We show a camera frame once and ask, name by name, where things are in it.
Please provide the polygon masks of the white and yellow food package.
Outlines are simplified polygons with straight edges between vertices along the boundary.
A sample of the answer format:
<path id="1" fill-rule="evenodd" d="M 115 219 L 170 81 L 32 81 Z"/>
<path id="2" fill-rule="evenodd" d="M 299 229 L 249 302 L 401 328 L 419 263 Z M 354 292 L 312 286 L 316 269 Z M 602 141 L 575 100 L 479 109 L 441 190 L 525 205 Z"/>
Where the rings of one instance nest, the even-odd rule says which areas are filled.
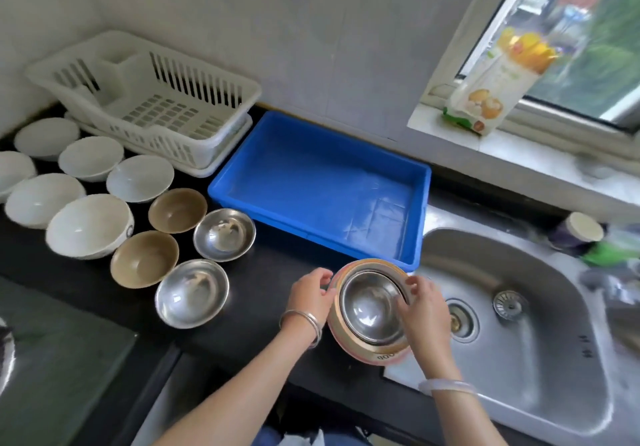
<path id="1" fill-rule="evenodd" d="M 489 135 L 559 57 L 536 32 L 517 35 L 514 28 L 505 28 L 449 96 L 444 121 Z"/>

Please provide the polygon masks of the brown bowl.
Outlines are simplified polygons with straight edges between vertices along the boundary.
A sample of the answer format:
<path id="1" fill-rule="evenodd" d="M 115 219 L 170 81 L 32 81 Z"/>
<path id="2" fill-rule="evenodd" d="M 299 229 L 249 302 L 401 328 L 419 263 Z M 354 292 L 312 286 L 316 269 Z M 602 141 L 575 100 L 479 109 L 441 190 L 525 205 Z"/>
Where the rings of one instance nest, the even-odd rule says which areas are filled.
<path id="1" fill-rule="evenodd" d="M 207 201 L 199 191 L 174 188 L 153 201 L 148 210 L 148 221 L 159 232 L 184 233 L 202 221 L 207 208 Z"/>
<path id="2" fill-rule="evenodd" d="M 179 244 L 169 234 L 148 231 L 124 241 L 110 263 L 113 280 L 127 289 L 148 288 L 160 283 L 179 260 Z"/>

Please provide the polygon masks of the person's left forearm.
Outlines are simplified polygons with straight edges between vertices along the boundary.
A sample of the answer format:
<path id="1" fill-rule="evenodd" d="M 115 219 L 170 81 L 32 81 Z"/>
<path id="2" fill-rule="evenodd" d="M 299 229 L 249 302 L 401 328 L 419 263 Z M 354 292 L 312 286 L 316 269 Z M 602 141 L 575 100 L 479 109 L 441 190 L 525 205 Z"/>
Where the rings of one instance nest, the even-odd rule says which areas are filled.
<path id="1" fill-rule="evenodd" d="M 250 446 L 294 366 L 317 337 L 316 327 L 305 318 L 284 318 L 264 350 L 153 446 Z"/>

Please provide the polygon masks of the large white bowl dark mark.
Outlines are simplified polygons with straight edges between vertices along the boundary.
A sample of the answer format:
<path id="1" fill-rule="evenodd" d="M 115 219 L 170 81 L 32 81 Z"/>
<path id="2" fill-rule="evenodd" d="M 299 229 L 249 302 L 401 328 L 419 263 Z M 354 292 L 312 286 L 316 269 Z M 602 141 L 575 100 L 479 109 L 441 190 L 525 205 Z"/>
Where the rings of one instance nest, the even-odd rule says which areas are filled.
<path id="1" fill-rule="evenodd" d="M 76 260 L 113 254 L 134 232 L 134 216 L 122 199 L 97 193 L 65 205 L 50 221 L 45 243 L 54 253 Z"/>

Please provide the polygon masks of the white jade bangle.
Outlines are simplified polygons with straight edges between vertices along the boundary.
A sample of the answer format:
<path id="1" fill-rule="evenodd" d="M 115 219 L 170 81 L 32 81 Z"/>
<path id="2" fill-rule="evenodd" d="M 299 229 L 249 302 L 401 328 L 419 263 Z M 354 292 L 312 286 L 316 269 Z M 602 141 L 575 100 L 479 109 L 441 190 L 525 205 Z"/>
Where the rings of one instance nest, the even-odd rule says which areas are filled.
<path id="1" fill-rule="evenodd" d="M 426 379 L 418 385 L 418 391 L 425 395 L 432 395 L 433 392 L 448 391 L 477 395 L 475 387 L 471 384 L 453 379 Z"/>

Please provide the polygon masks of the steel faucet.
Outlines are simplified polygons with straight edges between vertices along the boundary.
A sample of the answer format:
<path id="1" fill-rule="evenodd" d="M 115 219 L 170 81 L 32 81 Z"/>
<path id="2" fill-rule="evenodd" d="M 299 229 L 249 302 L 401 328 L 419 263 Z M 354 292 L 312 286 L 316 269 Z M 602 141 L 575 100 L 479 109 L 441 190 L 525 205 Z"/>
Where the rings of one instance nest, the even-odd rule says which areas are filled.
<path id="1" fill-rule="evenodd" d="M 599 267 L 582 272 L 579 282 L 596 292 L 613 310 L 640 310 L 640 267 Z"/>

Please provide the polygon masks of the white plastic dish rack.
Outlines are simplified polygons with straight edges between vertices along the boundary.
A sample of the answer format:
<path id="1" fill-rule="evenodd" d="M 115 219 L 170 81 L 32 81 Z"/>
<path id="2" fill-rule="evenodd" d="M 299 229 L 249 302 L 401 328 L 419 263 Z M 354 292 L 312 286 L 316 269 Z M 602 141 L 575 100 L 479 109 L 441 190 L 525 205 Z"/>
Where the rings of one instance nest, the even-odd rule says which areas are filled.
<path id="1" fill-rule="evenodd" d="M 261 85 L 123 31 L 105 31 L 26 68 L 82 122 L 203 173 L 243 124 Z"/>

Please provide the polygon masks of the blue trousers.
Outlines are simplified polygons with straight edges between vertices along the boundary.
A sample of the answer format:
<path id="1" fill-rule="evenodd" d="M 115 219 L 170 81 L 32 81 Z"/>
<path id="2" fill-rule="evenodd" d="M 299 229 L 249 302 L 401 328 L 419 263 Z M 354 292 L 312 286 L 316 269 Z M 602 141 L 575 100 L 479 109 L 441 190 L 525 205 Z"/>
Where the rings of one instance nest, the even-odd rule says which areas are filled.
<path id="1" fill-rule="evenodd" d="M 356 426 L 318 427 L 300 434 L 281 434 L 272 426 L 262 426 L 251 446 L 374 446 Z"/>

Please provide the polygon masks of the white window sill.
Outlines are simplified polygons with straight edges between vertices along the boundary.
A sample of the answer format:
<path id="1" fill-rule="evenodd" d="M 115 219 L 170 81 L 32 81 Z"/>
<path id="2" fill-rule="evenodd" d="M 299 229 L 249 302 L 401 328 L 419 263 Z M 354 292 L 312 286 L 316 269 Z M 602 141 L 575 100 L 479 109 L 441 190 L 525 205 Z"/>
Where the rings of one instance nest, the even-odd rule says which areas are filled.
<path id="1" fill-rule="evenodd" d="M 413 110 L 404 135 L 415 156 L 483 183 L 600 222 L 640 223 L 639 177 L 588 178 L 571 154 L 503 131 L 480 139 L 424 105 Z"/>

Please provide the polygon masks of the person's right forearm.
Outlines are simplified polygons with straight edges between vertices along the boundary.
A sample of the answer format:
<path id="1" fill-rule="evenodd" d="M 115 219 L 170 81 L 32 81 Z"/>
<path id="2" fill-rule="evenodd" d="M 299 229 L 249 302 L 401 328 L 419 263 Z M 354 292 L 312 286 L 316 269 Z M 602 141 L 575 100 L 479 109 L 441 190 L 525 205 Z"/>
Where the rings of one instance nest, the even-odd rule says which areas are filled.
<path id="1" fill-rule="evenodd" d="M 437 379 L 464 381 L 459 375 Z M 508 446 L 477 395 L 439 391 L 433 392 L 432 398 L 446 446 Z"/>

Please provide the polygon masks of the window with white frame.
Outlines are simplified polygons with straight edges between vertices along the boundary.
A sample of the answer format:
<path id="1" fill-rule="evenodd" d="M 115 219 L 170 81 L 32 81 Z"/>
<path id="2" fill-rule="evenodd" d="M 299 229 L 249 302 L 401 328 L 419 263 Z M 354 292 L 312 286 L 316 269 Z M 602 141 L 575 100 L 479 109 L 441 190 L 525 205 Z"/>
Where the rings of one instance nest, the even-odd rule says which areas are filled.
<path id="1" fill-rule="evenodd" d="M 558 53 L 512 120 L 640 137 L 640 0 L 473 0 L 424 98 L 447 99 L 506 28 Z"/>

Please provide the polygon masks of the grey cabinet front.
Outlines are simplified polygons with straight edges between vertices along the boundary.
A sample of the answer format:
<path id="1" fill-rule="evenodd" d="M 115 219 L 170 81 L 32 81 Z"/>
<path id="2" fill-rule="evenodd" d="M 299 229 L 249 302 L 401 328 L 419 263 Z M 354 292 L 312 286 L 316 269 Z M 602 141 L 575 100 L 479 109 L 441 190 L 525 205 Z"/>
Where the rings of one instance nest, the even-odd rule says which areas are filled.
<path id="1" fill-rule="evenodd" d="M 209 361 L 184 354 L 144 419 L 131 446 L 153 446 L 171 426 L 238 373 L 229 375 Z"/>

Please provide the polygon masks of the person's right hand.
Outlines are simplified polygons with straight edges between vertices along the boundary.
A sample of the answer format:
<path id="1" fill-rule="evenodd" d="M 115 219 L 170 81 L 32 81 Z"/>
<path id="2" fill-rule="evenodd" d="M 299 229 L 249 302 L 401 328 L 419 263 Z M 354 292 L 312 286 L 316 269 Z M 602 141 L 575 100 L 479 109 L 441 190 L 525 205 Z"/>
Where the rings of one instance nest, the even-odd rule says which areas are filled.
<path id="1" fill-rule="evenodd" d="M 406 284 L 413 301 L 412 330 L 405 336 L 425 377 L 461 376 L 451 349 L 451 315 L 440 288 L 422 276 L 410 276 Z"/>

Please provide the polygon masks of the steel sink strainer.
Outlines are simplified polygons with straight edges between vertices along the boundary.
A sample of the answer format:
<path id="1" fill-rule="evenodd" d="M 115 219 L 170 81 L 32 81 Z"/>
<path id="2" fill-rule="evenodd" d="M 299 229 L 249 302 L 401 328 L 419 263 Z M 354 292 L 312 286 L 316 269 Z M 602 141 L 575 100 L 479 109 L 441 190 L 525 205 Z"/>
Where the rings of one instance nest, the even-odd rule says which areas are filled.
<path id="1" fill-rule="evenodd" d="M 514 290 L 501 290 L 493 296 L 493 309 L 505 321 L 519 321 L 529 310 L 528 300 Z"/>

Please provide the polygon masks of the pink bowl with steel lining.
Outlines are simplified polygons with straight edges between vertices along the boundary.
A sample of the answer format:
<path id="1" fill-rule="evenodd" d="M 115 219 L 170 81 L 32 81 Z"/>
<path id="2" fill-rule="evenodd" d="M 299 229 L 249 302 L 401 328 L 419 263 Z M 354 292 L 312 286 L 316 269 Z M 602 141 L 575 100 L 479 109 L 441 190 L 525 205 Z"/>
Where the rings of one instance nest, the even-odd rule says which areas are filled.
<path id="1" fill-rule="evenodd" d="M 408 275 L 377 258 L 356 260 L 334 274 L 327 324 L 340 347 L 362 363 L 386 367 L 402 361 L 410 347 L 397 300 L 413 301 Z"/>

